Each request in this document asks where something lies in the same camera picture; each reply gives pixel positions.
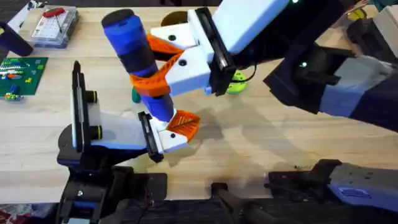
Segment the black cable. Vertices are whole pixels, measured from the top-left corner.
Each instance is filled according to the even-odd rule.
[[[250,80],[254,77],[254,75],[256,74],[256,71],[257,71],[257,64],[254,65],[254,72],[253,72],[253,74],[252,74],[249,78],[247,78],[247,79],[245,79],[245,80],[231,80],[231,83],[244,83],[244,82],[248,82],[248,81],[250,81]]]

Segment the plastic container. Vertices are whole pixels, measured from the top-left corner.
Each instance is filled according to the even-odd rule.
[[[41,17],[33,31],[29,42],[35,47],[58,49],[67,47],[79,20],[79,15],[75,6],[45,6],[44,10],[48,11],[57,7],[64,8],[65,12],[57,17]]]

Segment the red component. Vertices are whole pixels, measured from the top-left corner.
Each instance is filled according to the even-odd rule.
[[[62,14],[64,12],[65,12],[65,10],[63,8],[58,7],[58,8],[55,8],[55,9],[50,9],[47,12],[44,12],[43,16],[45,18],[51,18],[51,17],[57,16],[57,15],[60,15],[60,14]]]

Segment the breadboard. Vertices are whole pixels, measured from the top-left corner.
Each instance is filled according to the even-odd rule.
[[[37,24],[35,31],[32,34],[33,38],[57,38],[59,35],[62,35],[62,32],[65,32],[68,24],[65,23],[65,19],[67,18],[67,14],[70,11],[65,11],[61,15],[57,17],[46,18],[43,17],[40,19]]]

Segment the green object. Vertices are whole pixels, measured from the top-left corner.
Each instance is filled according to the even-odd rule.
[[[246,77],[243,75],[241,71],[236,71],[232,80],[245,80]],[[228,94],[236,95],[241,93],[246,86],[248,85],[247,82],[244,83],[230,83],[226,92]]]
[[[131,90],[131,98],[132,98],[132,101],[135,103],[141,102],[141,96],[139,96],[139,94],[137,93],[137,91],[134,87]]]
[[[22,73],[20,79],[2,79],[0,75],[0,96],[4,96],[9,92],[11,85],[18,86],[20,88],[19,95],[34,95],[36,93],[37,86],[39,85],[40,79],[47,63],[47,57],[27,57],[23,58],[23,65],[11,65],[11,62],[18,62],[21,58],[5,58],[1,65],[0,70],[16,70],[17,73]]]

